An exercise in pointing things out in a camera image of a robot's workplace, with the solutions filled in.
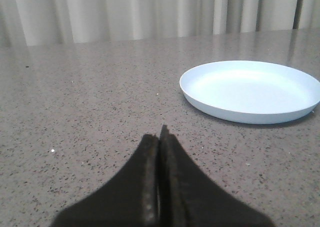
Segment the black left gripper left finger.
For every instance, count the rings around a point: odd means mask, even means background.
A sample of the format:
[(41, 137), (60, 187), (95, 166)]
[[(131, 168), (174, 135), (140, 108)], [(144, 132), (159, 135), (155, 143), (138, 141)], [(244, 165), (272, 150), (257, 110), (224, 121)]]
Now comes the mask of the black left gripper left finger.
[(94, 193), (61, 211), (53, 227), (157, 227), (159, 139), (142, 137), (125, 165)]

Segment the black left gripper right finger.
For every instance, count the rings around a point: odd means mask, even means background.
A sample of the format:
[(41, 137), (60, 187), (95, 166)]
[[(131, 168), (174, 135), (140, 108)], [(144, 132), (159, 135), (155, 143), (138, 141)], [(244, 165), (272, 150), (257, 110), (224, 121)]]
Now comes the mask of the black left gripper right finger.
[(158, 153), (159, 220), (162, 227), (272, 227), (264, 213), (212, 181), (162, 126)]

